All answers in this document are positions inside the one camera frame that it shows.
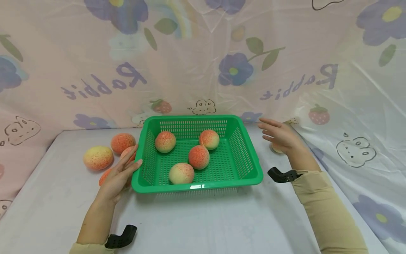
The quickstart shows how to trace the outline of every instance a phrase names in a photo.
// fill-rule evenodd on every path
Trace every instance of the sleeve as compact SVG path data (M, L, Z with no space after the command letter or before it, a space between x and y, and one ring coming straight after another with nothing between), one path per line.
M100 244L78 244L72 245L69 254L114 254L115 249L107 249Z
M292 182L322 254L368 254L362 234L325 172L298 171Z

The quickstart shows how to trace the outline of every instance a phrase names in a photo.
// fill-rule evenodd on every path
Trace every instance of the strawberry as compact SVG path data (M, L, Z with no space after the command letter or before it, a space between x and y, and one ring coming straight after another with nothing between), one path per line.
M330 114L326 108L316 104L316 107L310 110L309 118L314 124L323 125L330 121Z
M169 102L166 102L163 99L156 101L150 100L149 102L152 103L151 108L156 113L166 114L172 111L172 106L169 104Z

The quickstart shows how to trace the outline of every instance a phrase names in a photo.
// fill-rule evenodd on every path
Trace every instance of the black plastic clip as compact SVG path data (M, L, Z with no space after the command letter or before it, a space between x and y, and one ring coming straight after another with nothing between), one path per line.
M274 182L292 182L301 176L301 174L298 174L296 170L292 169L286 173L282 173L277 167L273 167L268 170L268 175Z
M107 243L104 247L108 249L119 249L125 247L132 243L134 240L135 233L137 232L137 227L133 225L125 226L125 229L122 235L111 234L108 239Z

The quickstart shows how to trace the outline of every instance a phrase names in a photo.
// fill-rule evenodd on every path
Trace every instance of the green plastic basket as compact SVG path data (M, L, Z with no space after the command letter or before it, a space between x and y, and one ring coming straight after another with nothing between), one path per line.
M218 147L210 151L209 165L194 171L191 184L171 184L169 170L176 163L188 163L190 149L199 145L199 135L207 129L220 136ZM170 131L176 137L175 148L167 154L155 149L155 138L162 131ZM145 121L139 144L136 161L142 158L143 164L133 174L131 182L139 193L257 185L263 179L248 132L235 115L153 116Z

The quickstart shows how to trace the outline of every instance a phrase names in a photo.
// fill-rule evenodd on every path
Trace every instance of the purple flower print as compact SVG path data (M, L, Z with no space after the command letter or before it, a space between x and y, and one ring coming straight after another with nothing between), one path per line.
M148 19L148 6L144 0L84 0L87 9L101 20L110 20L123 34L138 31L137 21Z
M206 0L206 4L215 10L222 7L227 14L233 15L243 8L245 0Z
M406 227L402 225L402 215L398 210L388 204L378 204L364 195L360 195L358 200L353 206L379 239L391 237L406 244Z
M4 89L16 88L22 80L27 79L27 73L20 69L19 64L9 56L0 56L0 93Z
M390 37L406 38L406 1L378 0L360 13L356 24L365 29L363 40L370 46L379 46Z
M226 55L218 66L220 74L218 82L222 85L239 86L245 83L254 73L254 67L248 62L246 55L235 53Z
M76 114L76 119L73 123L80 128L85 128L86 130L93 129L111 129L107 121L100 117L89 117L83 114Z
M262 116L262 113L244 112L242 114L242 116L240 116L240 118L245 123L255 123L258 121L258 118L261 116Z

